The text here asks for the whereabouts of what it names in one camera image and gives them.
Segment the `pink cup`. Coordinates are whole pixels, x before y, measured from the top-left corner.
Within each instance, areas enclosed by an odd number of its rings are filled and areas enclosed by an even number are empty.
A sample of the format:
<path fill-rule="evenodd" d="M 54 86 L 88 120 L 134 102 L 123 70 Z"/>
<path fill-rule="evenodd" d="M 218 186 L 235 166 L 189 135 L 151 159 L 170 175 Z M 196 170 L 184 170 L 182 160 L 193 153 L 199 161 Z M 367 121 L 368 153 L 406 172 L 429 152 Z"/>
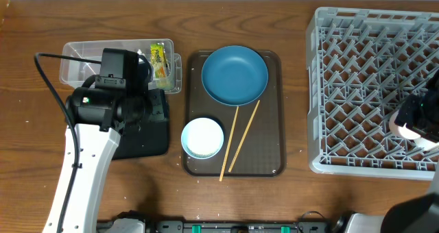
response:
<path fill-rule="evenodd" d="M 420 138 L 420 134 L 417 134 L 416 132 L 413 132 L 411 130 L 409 130 L 408 128 L 401 127 L 398 126 L 395 123 L 396 117 L 399 113 L 399 110 L 397 110 L 391 117 L 390 117 L 390 122 L 389 122 L 389 128 L 390 131 L 395 135 L 398 136 L 400 138 L 404 138 L 404 139 L 408 139 L 408 140 L 415 140 Z"/>

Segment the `white tissue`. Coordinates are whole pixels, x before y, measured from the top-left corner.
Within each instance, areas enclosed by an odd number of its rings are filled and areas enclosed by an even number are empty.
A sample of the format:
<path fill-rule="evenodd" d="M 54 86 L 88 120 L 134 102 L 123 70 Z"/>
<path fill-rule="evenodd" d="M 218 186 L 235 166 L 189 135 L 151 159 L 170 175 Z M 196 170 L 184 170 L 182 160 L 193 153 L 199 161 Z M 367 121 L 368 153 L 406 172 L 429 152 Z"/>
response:
<path fill-rule="evenodd" d="M 145 54 L 139 49 L 137 51 L 138 55 L 139 55 L 139 63 L 147 63 L 147 58 L 145 57 Z"/>

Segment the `green yellow snack wrapper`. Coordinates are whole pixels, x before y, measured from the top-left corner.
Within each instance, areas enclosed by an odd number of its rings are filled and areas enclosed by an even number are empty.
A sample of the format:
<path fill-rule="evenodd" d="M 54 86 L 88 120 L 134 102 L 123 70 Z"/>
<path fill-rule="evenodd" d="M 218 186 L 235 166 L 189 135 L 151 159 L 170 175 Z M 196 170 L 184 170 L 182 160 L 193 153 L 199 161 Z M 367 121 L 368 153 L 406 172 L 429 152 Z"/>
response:
<path fill-rule="evenodd" d="M 171 69 L 168 66 L 164 44 L 151 44 L 150 52 L 150 63 L 154 69 L 154 81 L 156 82 L 156 86 L 163 90 L 170 90 L 173 84 L 170 78 Z"/>

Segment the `blue plate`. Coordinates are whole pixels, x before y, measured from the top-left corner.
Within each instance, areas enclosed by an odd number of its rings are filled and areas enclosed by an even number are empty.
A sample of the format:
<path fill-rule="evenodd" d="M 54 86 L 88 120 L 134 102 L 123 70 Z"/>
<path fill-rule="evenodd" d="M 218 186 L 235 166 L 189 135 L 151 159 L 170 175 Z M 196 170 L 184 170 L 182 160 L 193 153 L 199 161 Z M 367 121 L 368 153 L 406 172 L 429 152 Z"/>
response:
<path fill-rule="evenodd" d="M 201 80 L 212 99 L 227 106 L 243 106 L 263 94 L 269 73 L 262 56 L 255 50 L 231 45 L 207 57 Z"/>

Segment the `wooden chopstick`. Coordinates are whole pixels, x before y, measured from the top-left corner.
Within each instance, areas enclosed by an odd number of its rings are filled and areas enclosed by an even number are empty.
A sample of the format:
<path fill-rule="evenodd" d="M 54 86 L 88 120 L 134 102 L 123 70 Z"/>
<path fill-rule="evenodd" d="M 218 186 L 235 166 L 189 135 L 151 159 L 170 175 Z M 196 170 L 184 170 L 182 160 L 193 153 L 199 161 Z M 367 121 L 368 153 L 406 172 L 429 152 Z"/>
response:
<path fill-rule="evenodd" d="M 243 146 L 243 144 L 244 144 L 244 141 L 245 141 L 245 139 L 246 139 L 246 137 L 247 137 L 247 134 L 248 134 L 248 131 L 249 131 L 249 129 L 250 129 L 250 126 L 252 125 L 252 122 L 253 122 L 254 116 L 255 116 L 255 114 L 256 114 L 256 112 L 257 112 L 257 110 L 258 110 L 258 107 L 259 107 L 260 101 L 261 101 L 261 100 L 258 100 L 258 102 L 257 102 L 256 106 L 254 107 L 254 110 L 253 110 L 253 112 L 252 112 L 252 114 L 251 114 L 251 116 L 250 116 L 250 118 L 249 118 L 249 120 L 248 120 L 247 126 L 246 126 L 246 128 L 245 128 L 245 130 L 244 130 L 244 133 L 243 133 L 243 135 L 242 135 L 242 137 L 241 137 L 241 140 L 240 140 L 240 142 L 239 142 L 239 145 L 238 145 L 238 147 L 237 147 L 237 150 L 236 150 L 236 152 L 235 152 L 235 155 L 234 155 L 234 157 L 233 157 L 233 160 L 232 160 L 232 162 L 231 162 L 231 164 L 230 164 L 230 167 L 229 167 L 229 169 L 228 169 L 228 172 L 229 172 L 229 173 L 231 173 L 231 171 L 233 170 L 233 167 L 234 167 L 234 165 L 235 165 L 235 163 L 236 163 L 236 161 L 237 161 L 237 158 L 238 158 L 239 153 L 240 153 L 240 151 L 241 151 L 241 148 L 242 148 L 242 146 Z"/>
<path fill-rule="evenodd" d="M 234 119 L 233 119 L 233 124 L 232 124 L 231 129 L 230 129 L 230 133 L 229 133 L 229 137 L 228 137 L 228 142 L 227 142 L 227 146 L 226 146 L 226 152 L 225 152 L 224 160 L 223 160 L 223 163 L 222 163 L 222 169 L 221 169 L 221 172 L 220 172 L 220 175 L 219 175 L 219 181 L 220 182 L 222 182 L 223 177 L 224 177 L 224 172 L 225 172 L 227 161 L 228 161 L 228 155 L 229 155 L 229 151 L 230 151 L 230 146 L 231 146 L 232 139 L 233 139 L 233 134 L 234 134 L 234 131 L 235 131 L 235 125 L 236 125 L 236 121 L 237 121 L 238 112 L 239 112 L 239 106 L 236 107 L 236 111 L 235 111 L 235 115 L 234 115 Z"/>

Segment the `white green cup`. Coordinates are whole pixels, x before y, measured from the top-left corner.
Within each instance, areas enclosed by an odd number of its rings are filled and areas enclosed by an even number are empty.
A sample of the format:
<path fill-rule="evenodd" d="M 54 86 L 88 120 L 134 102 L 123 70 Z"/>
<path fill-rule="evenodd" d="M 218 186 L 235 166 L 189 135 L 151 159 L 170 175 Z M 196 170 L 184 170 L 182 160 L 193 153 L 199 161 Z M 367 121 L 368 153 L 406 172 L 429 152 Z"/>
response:
<path fill-rule="evenodd" d="M 426 138 L 417 138 L 414 140 L 414 143 L 417 147 L 423 148 L 425 151 L 431 151 L 435 148 L 438 148 L 439 143 L 434 143 Z"/>

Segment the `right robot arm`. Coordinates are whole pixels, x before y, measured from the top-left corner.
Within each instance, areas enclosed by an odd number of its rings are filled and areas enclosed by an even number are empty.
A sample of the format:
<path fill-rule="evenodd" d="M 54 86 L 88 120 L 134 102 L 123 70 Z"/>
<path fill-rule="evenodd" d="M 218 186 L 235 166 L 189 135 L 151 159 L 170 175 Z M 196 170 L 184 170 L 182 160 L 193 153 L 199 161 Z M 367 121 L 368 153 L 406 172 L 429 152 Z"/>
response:
<path fill-rule="evenodd" d="M 395 120 L 420 137 L 418 144 L 424 147 L 438 146 L 438 77 L 426 84 L 424 96 L 410 95 L 400 107 Z M 345 232 L 437 232 L 438 231 L 438 172 L 422 197 L 397 204 L 383 217 L 353 214 Z"/>

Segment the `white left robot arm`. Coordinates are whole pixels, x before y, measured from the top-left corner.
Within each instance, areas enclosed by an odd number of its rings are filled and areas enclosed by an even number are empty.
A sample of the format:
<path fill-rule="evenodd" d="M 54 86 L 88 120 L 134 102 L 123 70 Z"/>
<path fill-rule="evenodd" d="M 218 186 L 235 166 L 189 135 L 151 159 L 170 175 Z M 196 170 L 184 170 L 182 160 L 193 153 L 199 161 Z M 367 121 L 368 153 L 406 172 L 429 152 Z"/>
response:
<path fill-rule="evenodd" d="M 134 91 L 92 76 L 64 107 L 72 123 L 56 194 L 44 232 L 94 232 L 110 163 L 165 154 L 169 147 L 169 106 L 161 89 Z"/>

